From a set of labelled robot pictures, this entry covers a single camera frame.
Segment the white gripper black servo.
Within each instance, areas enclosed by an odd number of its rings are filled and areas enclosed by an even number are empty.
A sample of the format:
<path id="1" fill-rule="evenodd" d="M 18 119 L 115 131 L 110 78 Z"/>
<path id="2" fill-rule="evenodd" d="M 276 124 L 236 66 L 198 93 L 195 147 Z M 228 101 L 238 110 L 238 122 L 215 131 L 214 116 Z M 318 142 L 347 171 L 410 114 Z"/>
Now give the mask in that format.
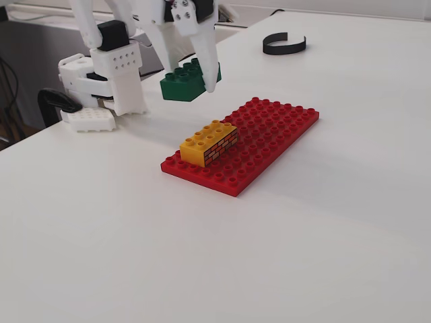
<path id="1" fill-rule="evenodd" d="M 217 6 L 217 1 L 136 1 L 137 25 L 147 32 L 165 72 L 178 67 L 175 25 L 191 41 L 209 93 L 217 83 Z"/>

